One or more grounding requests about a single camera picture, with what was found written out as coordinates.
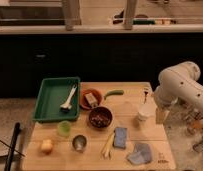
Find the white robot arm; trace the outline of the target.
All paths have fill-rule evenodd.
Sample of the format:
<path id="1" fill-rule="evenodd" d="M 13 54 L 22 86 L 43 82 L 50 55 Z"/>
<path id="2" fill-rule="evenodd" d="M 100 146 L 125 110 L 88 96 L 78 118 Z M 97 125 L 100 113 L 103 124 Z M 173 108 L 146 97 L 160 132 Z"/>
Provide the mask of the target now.
<path id="1" fill-rule="evenodd" d="M 170 107 L 178 99 L 184 100 L 203 114 L 203 86 L 197 82 L 200 75 L 199 66 L 191 61 L 167 67 L 159 73 L 159 85 L 153 94 L 157 105 L 157 124 L 164 123 Z"/>

